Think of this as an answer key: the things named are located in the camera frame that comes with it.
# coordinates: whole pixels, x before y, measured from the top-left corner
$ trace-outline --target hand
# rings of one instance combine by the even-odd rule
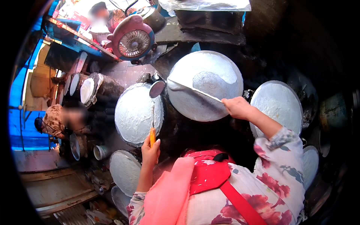
[[[150,148],[150,135],[148,135],[141,147],[141,153],[143,154],[142,167],[154,168],[160,155],[160,139]]]
[[[251,106],[243,97],[236,97],[233,99],[224,98],[221,101],[230,116],[236,119],[249,120],[249,116],[255,109],[255,107]]]

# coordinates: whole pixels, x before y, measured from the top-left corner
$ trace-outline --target blue tarp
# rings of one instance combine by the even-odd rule
[[[58,4],[58,0],[55,0],[49,10],[49,15],[52,15],[54,9]],[[40,17],[34,24],[32,31],[39,31],[41,29],[42,17]],[[37,54],[39,53],[42,40],[39,40],[35,51],[24,67],[20,70],[19,74],[12,83],[10,90],[9,105],[17,107],[22,104],[22,90],[26,73],[28,68],[33,68]],[[34,120],[36,117],[44,116],[45,112],[32,112],[27,119],[24,127],[24,117],[22,116],[23,111],[17,109],[9,109],[9,136],[12,150],[48,150],[49,149],[49,138],[47,134],[39,133],[34,126]]]

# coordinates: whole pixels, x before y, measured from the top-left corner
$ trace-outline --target small fan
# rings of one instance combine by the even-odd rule
[[[112,48],[119,59],[131,61],[132,64],[139,64],[140,58],[157,48],[153,30],[137,14],[121,21],[114,33],[108,35],[108,39],[111,42],[107,47]]]

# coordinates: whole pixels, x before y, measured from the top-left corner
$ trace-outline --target red strap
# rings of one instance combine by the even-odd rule
[[[249,225],[267,225],[264,219],[261,218],[254,208],[235,190],[228,180],[220,186],[220,190],[229,201],[231,201]]]

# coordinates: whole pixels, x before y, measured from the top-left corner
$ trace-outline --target metal pot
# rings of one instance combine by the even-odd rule
[[[160,31],[165,25],[165,17],[163,17],[154,7],[145,7],[139,9],[137,12],[144,21],[153,29],[154,33]]]

